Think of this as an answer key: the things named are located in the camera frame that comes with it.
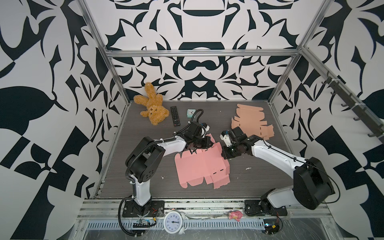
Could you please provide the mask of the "pink cardboard box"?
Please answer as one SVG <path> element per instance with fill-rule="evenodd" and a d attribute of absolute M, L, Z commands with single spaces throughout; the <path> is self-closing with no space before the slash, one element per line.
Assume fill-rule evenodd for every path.
<path fill-rule="evenodd" d="M 182 188 L 206 182 L 218 189 L 230 183 L 230 164 L 222 157 L 222 146 L 211 134 L 214 143 L 209 149 L 198 149 L 195 153 L 184 151 L 175 155 L 179 183 Z"/>

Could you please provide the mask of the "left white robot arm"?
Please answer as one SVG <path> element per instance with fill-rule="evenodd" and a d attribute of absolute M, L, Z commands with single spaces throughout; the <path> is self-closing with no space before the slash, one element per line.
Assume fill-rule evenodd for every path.
<path fill-rule="evenodd" d="M 190 122 L 184 130 L 165 139 L 143 138 L 126 160 L 126 178 L 133 185 L 133 202 L 139 207 L 151 201 L 150 179 L 163 157 L 184 151 L 196 152 L 213 146 L 206 123 Z"/>

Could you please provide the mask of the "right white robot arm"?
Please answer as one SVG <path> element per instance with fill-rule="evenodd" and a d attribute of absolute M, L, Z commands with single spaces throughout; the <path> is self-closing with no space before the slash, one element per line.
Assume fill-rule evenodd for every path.
<path fill-rule="evenodd" d="M 326 203 L 326 198 L 340 191 L 317 158 L 295 156 L 261 137 L 248 137 L 239 127 L 223 131 L 220 138 L 225 143 L 222 147 L 224 159 L 248 154 L 272 164 L 293 179 L 292 186 L 271 189 L 257 203 L 247 203 L 245 213 L 249 216 L 276 216 L 287 206 L 315 210 L 320 204 Z"/>

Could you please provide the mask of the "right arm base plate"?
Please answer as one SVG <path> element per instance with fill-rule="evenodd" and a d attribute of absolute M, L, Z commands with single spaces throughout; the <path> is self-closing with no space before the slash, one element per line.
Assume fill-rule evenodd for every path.
<path fill-rule="evenodd" d="M 285 217 L 288 215 L 286 207 L 275 208 L 268 200 L 245 200 L 244 213 L 249 217 Z"/>

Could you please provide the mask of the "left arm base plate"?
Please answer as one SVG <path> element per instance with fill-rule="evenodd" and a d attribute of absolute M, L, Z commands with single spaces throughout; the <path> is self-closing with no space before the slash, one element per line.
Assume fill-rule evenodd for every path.
<path fill-rule="evenodd" d="M 161 213 L 165 207 L 164 201 L 148 201 L 144 206 L 140 206 L 135 201 L 127 201 L 124 203 L 122 217 L 134 218 L 134 217 L 147 217 L 157 210 Z"/>

